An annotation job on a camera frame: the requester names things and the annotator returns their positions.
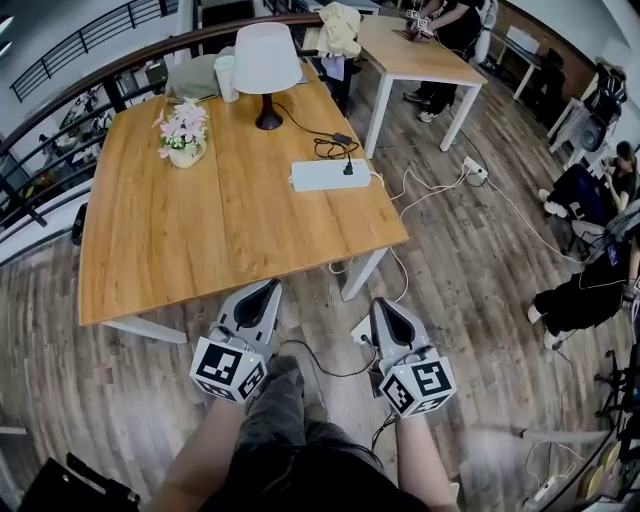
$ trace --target gray pants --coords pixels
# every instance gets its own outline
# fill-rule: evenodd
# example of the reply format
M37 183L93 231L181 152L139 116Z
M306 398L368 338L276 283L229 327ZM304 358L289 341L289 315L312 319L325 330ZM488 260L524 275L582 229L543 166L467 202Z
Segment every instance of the gray pants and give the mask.
M242 427L236 456L257 448L278 446L292 453L308 445L322 445L348 452L383 472L379 460L356 445L339 426L305 417L304 379L295 357L273 357L262 393L251 404Z

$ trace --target wooden table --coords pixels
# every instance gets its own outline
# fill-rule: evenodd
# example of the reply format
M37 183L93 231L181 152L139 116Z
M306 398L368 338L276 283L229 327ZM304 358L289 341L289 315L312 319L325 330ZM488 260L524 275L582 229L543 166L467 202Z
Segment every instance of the wooden table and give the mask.
M405 20L388 16L365 16L358 43L382 78L369 123L365 151L373 156L394 80L416 80L465 85L469 89L444 137L440 149L447 151L467 117L480 88L487 80L473 67L436 41L408 41L393 30L403 30Z
M274 101L306 127L355 138L328 90L310 67L305 72L308 84L277 93ZM190 169L157 153L159 128L151 125L167 110L164 98L115 117L84 227L81 325L104 323L185 343L185 333L135 315L357 256L342 289L349 300L387 248L407 240L377 179L367 188L294 192L291 163L317 159L315 136L286 116L276 130L256 128L260 96L202 105L209 147Z

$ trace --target table lamp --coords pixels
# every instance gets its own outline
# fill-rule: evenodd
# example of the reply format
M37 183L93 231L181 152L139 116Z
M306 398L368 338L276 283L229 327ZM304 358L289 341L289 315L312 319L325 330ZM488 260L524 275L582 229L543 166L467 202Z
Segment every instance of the table lamp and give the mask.
M273 130L282 117L273 110L271 94L293 87L302 68L289 28L282 23L256 23L241 28L236 38L233 85L247 94L262 94L261 130Z

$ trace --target metal railing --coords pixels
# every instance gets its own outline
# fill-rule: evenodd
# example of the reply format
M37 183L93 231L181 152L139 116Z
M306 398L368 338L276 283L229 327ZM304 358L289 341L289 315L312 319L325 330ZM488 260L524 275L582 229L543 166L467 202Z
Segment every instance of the metal railing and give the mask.
M74 180L86 182L88 179L90 179L95 172L97 163L82 165L81 167L76 166L73 172L69 173L62 179L53 182L43 190L36 191L31 194L25 193L26 191L29 191L30 187L33 187L40 178L45 177L47 173L55 170L57 166L63 165L63 162L68 162L69 159L71 159L74 155L78 154L79 152L85 151L95 144L100 144L106 138L107 133L106 131L98 133L92 132L91 138L89 140L86 140L85 142L81 143L80 145L76 146L74 149L66 153L59 154L56 158L50 159L50 161L43 168L33 174L29 178L29 180L19 188L14 189L11 187L11 185L6 180L6 176L8 174L10 174L11 172L18 172L18 170L23 167L25 162L34 157L43 149L48 148L50 145L54 144L56 140L58 140L63 135L73 133L77 128L85 125L85 123L90 123L98 116L107 113L107 111L123 111L127 108L127 102L131 99L143 94L147 94L149 92L156 92L164 85L164 81L159 81L139 88L131 92L130 94L123 95L116 85L117 76L125 71L139 67L141 64L144 64L148 61L161 58L164 55L176 52L178 50L193 49L194 47L197 47L200 43L205 41L213 41L216 43L220 41L232 41L235 38L235 33L239 29L247 25L259 23L262 21L279 21L281 23L284 23L289 26L292 32L294 32L294 36L297 29L306 30L306 28L309 27L322 26L322 21L317 14L294 14L234 21L217 26L194 30L192 32L187 32L185 34L181 34L179 36L175 36L164 41L160 41L159 43L147 46L114 62L111 62L110 64L107 64L103 68L91 73L90 75L69 86L56 98L54 98L34 114L32 114L12 133L10 133L7 138L0 144L0 157L9 154L11 148L31 130L37 128L40 122L42 122L52 113L64 107L70 101L74 100L86 91L89 91L96 86L102 85L109 98L109 102L107 104L95 107L91 112L88 112L82 117L75 119L69 124L65 125L63 129L61 129L58 133L51 136L45 142L39 144L23 158L17 160L13 166L13 169L10 170L9 173L5 173L4 177L0 176L0 191L3 191L7 194L7 197L4 200L0 201L0 208L7 206L11 201L13 201L13 204L9 205L11 206L10 211L6 212L6 215L4 217L0 217L0 226L7 227L8 225L11 225L11 227L9 227L5 232L0 233L0 244L10 239L26 226L32 225L33 223L38 223L41 226L47 226L47 220L45 219L45 217L47 217L48 214L50 214L57 208L64 206L70 201L77 199L79 196L86 194L87 191L90 190L89 188L80 192L70 192L71 195L69 197L65 197L64 199L61 198L55 204L49 203L52 198L55 198L56 196L65 192L65 189L69 188L68 185L74 182ZM307 53L309 52L300 52L300 55L306 55ZM13 224L15 223L20 224L19 226L13 226ZM50 238L51 236L44 237L36 244L30 246L28 249L30 250L33 247L37 247ZM3 265L7 261L9 260L0 262L0 265Z
M96 46L142 23L174 14L179 0L133 0L93 20L54 46L11 84L22 101L53 75Z

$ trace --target table leg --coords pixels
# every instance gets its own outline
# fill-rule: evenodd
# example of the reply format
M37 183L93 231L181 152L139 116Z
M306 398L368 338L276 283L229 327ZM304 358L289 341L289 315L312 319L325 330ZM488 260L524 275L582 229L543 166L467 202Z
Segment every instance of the table leg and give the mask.
M533 64L529 66L529 69L527 69L527 72L525 73L524 78L522 79L522 82L520 82L520 86L518 87L518 90L513 95L514 100L517 101L518 98L520 98L522 91L524 91L524 88L527 86L527 82L529 82L529 78L531 78L531 75L533 75L533 72L535 71L535 69L536 67Z
M506 45L506 43L502 47L502 51L500 52L500 56L498 57L498 60L496 60L496 66L499 66L500 64L502 64L502 59L504 59L504 54L505 53L507 53L507 45Z
M451 143L453 142L453 139L456 138L456 135L458 134L462 123L464 123L469 110L471 110L471 106L476 100L481 87L481 85L472 85L471 87L469 87L469 90L467 90L467 94L465 95L464 100L462 100L462 105L460 105L458 113L456 114L456 117L453 119L453 122L449 127L449 131L444 136L442 144L440 144L440 149L442 151L448 151L451 147Z
M177 343L182 345L187 342L187 335L184 332L165 327L164 325L143 320L135 315L123 316L114 320L102 322L103 325L115 327L121 331L127 331L139 336L146 336L160 341L168 341L169 343Z
M571 114L571 111L573 110L573 107L575 106L575 104L579 103L579 102L575 102L575 103L574 102L575 102L575 99L571 98L571 101L569 101L567 106L564 108L564 110L562 111L562 114L560 114L560 117L558 118L556 123L551 127L551 130L549 130L549 133L547 133L547 139L550 139L555 135L555 133L560 129L560 127L564 123L565 119L569 117L569 114Z
M569 158L569 161L566 164L564 164L562 167L564 168L565 171L569 170L569 167L579 163L580 160L582 160L586 154L587 154L587 150L584 148L574 149L573 153L571 153L571 157Z
M356 296L356 293L362 288L362 285L369 279L371 272L376 268L379 261L387 252L388 247L384 249L377 249L369 254L363 254L358 256L349 269L349 277L347 282L344 283L342 291L342 300L351 300Z
M378 140L378 134L382 126L382 118L384 117L389 95L391 94L391 85L393 85L393 78L386 73L382 75L380 83L378 84L378 93L376 94L376 102L373 106L373 114L371 114L371 121L369 122L367 142L364 145L367 158L371 158L376 149L376 141Z

